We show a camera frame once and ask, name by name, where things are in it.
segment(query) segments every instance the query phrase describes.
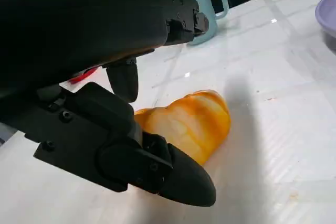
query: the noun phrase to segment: bolt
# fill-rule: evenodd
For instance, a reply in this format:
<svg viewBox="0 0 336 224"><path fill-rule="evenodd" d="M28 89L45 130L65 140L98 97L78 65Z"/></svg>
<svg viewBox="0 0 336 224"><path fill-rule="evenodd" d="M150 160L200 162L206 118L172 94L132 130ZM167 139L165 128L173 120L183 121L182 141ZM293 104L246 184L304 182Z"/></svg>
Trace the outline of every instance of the bolt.
<svg viewBox="0 0 336 224"><path fill-rule="evenodd" d="M46 141L42 143L42 148L48 152L52 152L55 149L55 144L52 141Z"/></svg>
<svg viewBox="0 0 336 224"><path fill-rule="evenodd" d="M159 165L156 162L153 162L150 166L149 169L153 172L156 172L159 168Z"/></svg>
<svg viewBox="0 0 336 224"><path fill-rule="evenodd" d="M68 111L63 111L60 113L59 118L62 122L68 123L72 120L72 115Z"/></svg>

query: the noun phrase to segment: purple bowl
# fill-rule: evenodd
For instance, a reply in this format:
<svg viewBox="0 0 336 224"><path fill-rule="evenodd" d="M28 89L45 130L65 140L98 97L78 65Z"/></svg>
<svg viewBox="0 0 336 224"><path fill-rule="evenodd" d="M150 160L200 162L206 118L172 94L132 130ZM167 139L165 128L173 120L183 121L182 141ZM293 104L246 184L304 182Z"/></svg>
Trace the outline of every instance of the purple bowl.
<svg viewBox="0 0 336 224"><path fill-rule="evenodd" d="M336 38L336 0L321 0L315 9L315 17L323 30Z"/></svg>

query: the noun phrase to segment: red object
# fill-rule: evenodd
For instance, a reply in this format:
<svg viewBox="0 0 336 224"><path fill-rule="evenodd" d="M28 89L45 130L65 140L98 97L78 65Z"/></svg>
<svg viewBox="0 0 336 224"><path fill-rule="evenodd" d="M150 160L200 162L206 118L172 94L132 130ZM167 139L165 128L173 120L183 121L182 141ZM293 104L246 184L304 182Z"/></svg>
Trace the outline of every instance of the red object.
<svg viewBox="0 0 336 224"><path fill-rule="evenodd" d="M84 80L86 77L89 77L90 75L92 75L97 70L97 68L98 67L91 68L91 69L87 70L86 72L84 72L83 74L70 79L69 82L71 84L76 84L77 82L80 82L80 81Z"/></svg>

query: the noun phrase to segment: white table surface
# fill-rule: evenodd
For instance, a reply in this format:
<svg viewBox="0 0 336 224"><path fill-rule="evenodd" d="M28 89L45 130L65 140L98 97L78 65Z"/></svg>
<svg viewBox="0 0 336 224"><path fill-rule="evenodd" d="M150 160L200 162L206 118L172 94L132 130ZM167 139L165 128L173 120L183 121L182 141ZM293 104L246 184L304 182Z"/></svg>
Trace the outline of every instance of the white table surface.
<svg viewBox="0 0 336 224"><path fill-rule="evenodd" d="M212 40L138 58L134 109L200 89L227 101L232 130L205 165L213 207L134 187L114 193L34 159L37 144L17 133L0 148L0 223L334 224L336 44L316 22L318 1L252 0L231 9ZM90 80L110 89L104 70Z"/></svg>

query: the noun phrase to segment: black metal bracket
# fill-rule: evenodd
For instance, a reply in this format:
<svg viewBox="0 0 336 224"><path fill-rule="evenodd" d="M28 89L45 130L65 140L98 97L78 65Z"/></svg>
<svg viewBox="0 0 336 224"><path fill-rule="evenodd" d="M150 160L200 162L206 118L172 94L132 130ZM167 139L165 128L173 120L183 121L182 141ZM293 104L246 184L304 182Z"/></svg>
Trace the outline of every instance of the black metal bracket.
<svg viewBox="0 0 336 224"><path fill-rule="evenodd" d="M0 100L0 121L40 143L34 156L121 192L128 184L162 197L211 206L206 171L165 138L143 132L131 105L95 83L76 93L60 86Z"/></svg>

